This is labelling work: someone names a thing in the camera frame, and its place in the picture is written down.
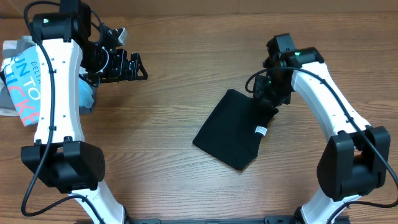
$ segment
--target black cloth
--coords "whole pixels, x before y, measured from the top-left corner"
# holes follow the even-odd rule
[[[257,157],[258,126],[267,127],[278,112],[267,110],[254,98],[228,90],[193,140],[193,144],[237,170]]]

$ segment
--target black mounting bracket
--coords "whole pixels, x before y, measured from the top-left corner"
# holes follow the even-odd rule
[[[391,137],[385,127],[364,131],[381,156],[388,161]],[[361,151],[354,156],[354,150]],[[326,196],[335,202],[351,195],[367,195],[384,185],[386,167],[358,133],[340,131],[332,136],[319,161],[317,176]]]
[[[92,224],[93,222],[78,222],[75,224]],[[123,224],[304,224],[297,222],[293,215],[274,215],[265,218],[242,219],[209,219],[209,220],[160,220],[158,218],[142,220],[126,220]],[[337,217],[335,224],[351,224],[348,217]]]
[[[297,50],[290,34],[274,36],[267,43],[268,58],[263,67],[295,67],[311,62],[323,63],[325,60],[315,47]],[[253,97],[274,109],[281,104],[289,104],[291,99],[293,70],[274,70],[267,72],[266,77],[257,76],[253,86]]]
[[[59,12],[36,14],[32,28],[39,41],[63,39],[74,40],[83,51],[81,66],[87,71],[87,79],[99,84],[146,80],[148,74],[138,53],[127,59],[124,49],[116,49],[124,44],[127,37],[125,28],[110,29],[101,23],[98,27],[98,42],[89,41],[91,35],[91,9],[81,0],[61,0]]]
[[[40,141],[21,149],[22,162],[36,172],[46,144]],[[72,190],[97,188],[105,176],[105,159],[102,150],[82,141],[65,138],[63,143],[52,143],[39,179],[47,187],[56,187],[62,194]]]

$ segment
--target wooden table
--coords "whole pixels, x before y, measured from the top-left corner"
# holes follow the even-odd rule
[[[134,218],[164,220],[291,215],[318,188],[316,167],[326,146],[312,112],[297,94],[280,107],[258,158],[238,172],[192,145],[226,90],[244,92],[260,70],[266,43],[290,32],[298,48],[316,47],[345,97],[373,126],[384,125],[398,171],[398,13],[266,14],[204,17],[108,17],[125,26],[128,52],[149,73],[141,82],[102,85],[95,113],[81,116],[86,142],[102,148],[106,181]],[[27,34],[23,20],[0,21],[0,42]],[[35,126],[0,118],[0,223],[72,223],[87,219],[74,201],[32,218],[21,202],[32,173],[20,159]],[[388,176],[363,198],[391,202]],[[41,181],[29,211],[64,197]],[[397,223],[398,209],[353,206],[353,223]]]

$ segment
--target black joint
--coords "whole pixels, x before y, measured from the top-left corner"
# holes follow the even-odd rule
[[[64,142],[72,142],[73,139],[72,139],[71,136],[66,136],[66,137],[63,138],[63,141],[64,141]]]
[[[47,146],[41,144],[21,149],[21,160],[33,173]],[[105,177],[105,158],[100,148],[82,141],[53,143],[49,147],[49,157],[39,175],[47,187],[56,187],[62,194],[97,189],[98,182]]]
[[[351,117],[351,116],[349,116],[348,118],[347,118],[347,120],[346,120],[346,123],[352,123],[352,122],[354,122],[354,118],[353,117]]]
[[[296,208],[296,211],[294,211],[294,223],[305,223],[303,219],[303,215],[301,213],[301,206]]]
[[[348,115],[347,122],[353,120]],[[364,134],[388,160],[391,142],[388,131],[377,127],[365,130]],[[349,134],[339,131],[330,137],[317,168],[318,182],[326,196],[337,202],[356,194],[367,195],[383,186],[386,167],[369,147],[359,131]],[[361,155],[355,155],[355,150],[362,152]]]
[[[35,146],[39,146],[42,144],[42,140],[41,139],[37,139],[35,142]]]

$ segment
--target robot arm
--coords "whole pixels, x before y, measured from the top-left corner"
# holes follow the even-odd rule
[[[35,173],[46,146],[50,145],[39,179],[48,187],[58,188],[62,194],[83,196],[84,201],[82,197],[76,200],[94,223],[125,224],[129,223],[127,212],[117,203],[104,181],[104,154],[100,148],[84,142],[78,110],[78,79],[81,67],[86,70],[84,79],[96,84],[144,80],[147,73],[139,54],[131,54],[128,60],[124,49],[116,49],[125,42],[125,28],[111,30],[100,23],[100,41],[90,42],[90,25],[91,9],[80,0],[61,0],[59,13],[34,16],[33,33],[42,43],[54,71],[55,128],[52,141],[47,142],[51,82],[49,65],[37,46],[42,90],[40,119],[35,144],[21,149],[21,159]]]
[[[312,199],[295,212],[296,223],[325,224],[337,208],[382,187],[386,178],[386,167],[363,143],[347,115],[371,139],[385,160],[388,158],[390,135],[384,127],[372,128],[354,110],[331,79],[324,59],[315,48],[296,50],[291,36],[282,34],[270,40],[267,49],[269,58],[264,62],[267,76],[256,77],[254,97],[265,107],[274,109],[282,103],[289,104],[291,92],[296,91],[309,105],[328,142],[317,168],[320,187]],[[343,112],[325,82],[349,114]],[[354,150],[361,151],[361,154],[354,156]]]

